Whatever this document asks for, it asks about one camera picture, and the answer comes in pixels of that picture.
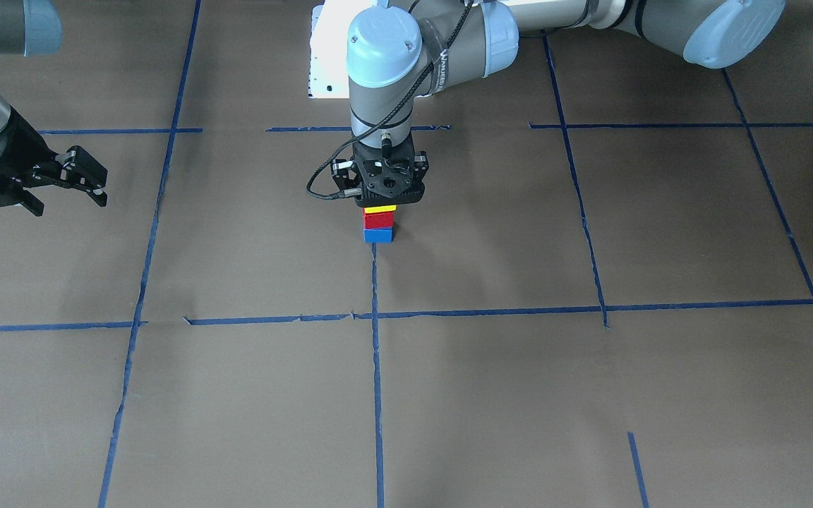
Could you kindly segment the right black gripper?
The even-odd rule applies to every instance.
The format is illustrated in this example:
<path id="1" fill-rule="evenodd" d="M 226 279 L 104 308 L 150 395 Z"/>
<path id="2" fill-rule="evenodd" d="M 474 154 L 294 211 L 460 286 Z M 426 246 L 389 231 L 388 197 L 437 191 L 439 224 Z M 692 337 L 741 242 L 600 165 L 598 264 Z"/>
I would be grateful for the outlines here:
<path id="1" fill-rule="evenodd" d="M 87 193 L 97 205 L 107 205 L 104 187 L 109 171 L 80 145 L 63 155 L 49 149 L 43 137 L 15 110 L 0 132 L 0 207 L 23 206 L 41 217 L 44 203 L 28 188 L 58 186 Z"/>

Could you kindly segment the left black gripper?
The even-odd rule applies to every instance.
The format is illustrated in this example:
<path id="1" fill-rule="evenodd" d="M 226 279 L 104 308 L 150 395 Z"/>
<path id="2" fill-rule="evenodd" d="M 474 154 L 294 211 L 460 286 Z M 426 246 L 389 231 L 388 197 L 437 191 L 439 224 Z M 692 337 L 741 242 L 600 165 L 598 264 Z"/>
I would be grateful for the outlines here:
<path id="1" fill-rule="evenodd" d="M 355 194 L 357 181 L 351 177 L 353 163 L 359 173 L 361 208 L 382 205 L 410 205 L 425 194 L 423 177 L 429 170 L 426 151 L 416 153 L 412 147 L 395 147 L 391 157 L 371 147 L 355 147 L 353 160 L 335 159 L 330 165 L 332 180 L 342 194 Z"/>

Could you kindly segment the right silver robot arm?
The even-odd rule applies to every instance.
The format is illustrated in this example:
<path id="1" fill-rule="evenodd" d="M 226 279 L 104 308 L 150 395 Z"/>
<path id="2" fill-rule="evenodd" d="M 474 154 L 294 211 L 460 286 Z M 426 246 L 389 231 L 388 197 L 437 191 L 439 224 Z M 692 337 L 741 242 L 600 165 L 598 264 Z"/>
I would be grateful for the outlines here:
<path id="1" fill-rule="evenodd" d="M 51 1 L 0 1 L 0 54 L 54 54 L 64 29 Z M 35 216 L 43 203 L 31 189 L 58 186 L 86 193 L 107 204 L 107 168 L 74 145 L 64 154 L 49 149 L 43 137 L 0 94 L 0 207 L 20 205 Z"/>

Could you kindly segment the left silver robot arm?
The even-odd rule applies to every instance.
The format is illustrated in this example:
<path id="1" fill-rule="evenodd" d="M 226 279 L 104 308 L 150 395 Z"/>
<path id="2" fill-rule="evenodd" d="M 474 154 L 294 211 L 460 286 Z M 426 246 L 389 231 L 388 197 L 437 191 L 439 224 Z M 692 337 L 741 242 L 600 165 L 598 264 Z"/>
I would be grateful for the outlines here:
<path id="1" fill-rule="evenodd" d="M 784 1 L 378 1 L 342 35 L 351 158 L 322 164 L 337 190 L 325 200 L 362 208 L 410 205 L 425 193 L 428 162 L 411 135 L 416 97 L 509 68 L 523 33 L 619 29 L 685 61 L 725 68 L 764 41 Z"/>

